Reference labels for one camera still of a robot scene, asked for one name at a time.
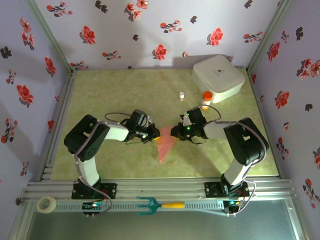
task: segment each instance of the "white box lid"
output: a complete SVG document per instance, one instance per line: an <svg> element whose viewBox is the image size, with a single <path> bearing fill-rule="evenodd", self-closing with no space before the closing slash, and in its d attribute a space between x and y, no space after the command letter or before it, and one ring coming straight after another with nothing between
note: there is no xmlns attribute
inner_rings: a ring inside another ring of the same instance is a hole
<svg viewBox="0 0 320 240"><path fill-rule="evenodd" d="M245 82L245 76L223 55L198 62L193 66L193 70L215 93L224 93Z"/></svg>

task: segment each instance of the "robotic arm base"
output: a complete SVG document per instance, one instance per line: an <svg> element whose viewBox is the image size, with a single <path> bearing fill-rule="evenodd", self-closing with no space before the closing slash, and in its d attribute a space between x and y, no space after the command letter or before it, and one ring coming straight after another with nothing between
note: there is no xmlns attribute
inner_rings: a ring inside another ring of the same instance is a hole
<svg viewBox="0 0 320 240"><path fill-rule="evenodd" d="M101 178L93 185L94 188L106 193L111 199L116 198L117 184L116 183L102 183ZM92 190L90 187L85 185L80 179L73 184L71 199L104 199L105 197Z"/></svg>
<svg viewBox="0 0 320 240"><path fill-rule="evenodd" d="M246 182L241 182L237 186L228 186L222 181L205 182L204 191L207 199L225 197L241 198L250 196L248 184Z"/></svg>

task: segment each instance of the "white plastic container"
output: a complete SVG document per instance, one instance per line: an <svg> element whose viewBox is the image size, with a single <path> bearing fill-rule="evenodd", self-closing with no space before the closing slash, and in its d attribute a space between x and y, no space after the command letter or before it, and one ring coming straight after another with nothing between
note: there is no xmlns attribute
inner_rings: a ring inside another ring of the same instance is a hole
<svg viewBox="0 0 320 240"><path fill-rule="evenodd" d="M193 66L192 80L201 92L213 94L216 104L237 94L245 83L242 75L224 56L216 55Z"/></svg>

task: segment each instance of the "gray floor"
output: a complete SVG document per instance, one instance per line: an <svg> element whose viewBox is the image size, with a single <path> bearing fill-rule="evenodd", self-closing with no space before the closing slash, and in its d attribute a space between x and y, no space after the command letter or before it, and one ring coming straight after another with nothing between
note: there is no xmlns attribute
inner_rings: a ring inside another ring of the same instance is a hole
<svg viewBox="0 0 320 240"><path fill-rule="evenodd" d="M236 217L202 212L36 213L28 240L294 240L285 203L253 201Z"/></svg>

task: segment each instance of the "yellow handle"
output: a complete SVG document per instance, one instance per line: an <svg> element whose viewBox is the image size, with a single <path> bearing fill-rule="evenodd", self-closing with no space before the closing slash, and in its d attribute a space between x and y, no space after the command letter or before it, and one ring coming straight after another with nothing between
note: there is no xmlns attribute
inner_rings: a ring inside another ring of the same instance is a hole
<svg viewBox="0 0 320 240"><path fill-rule="evenodd" d="M162 203L162 208L168 208L168 209L184 209L185 203L184 202L168 202L168 203Z"/></svg>

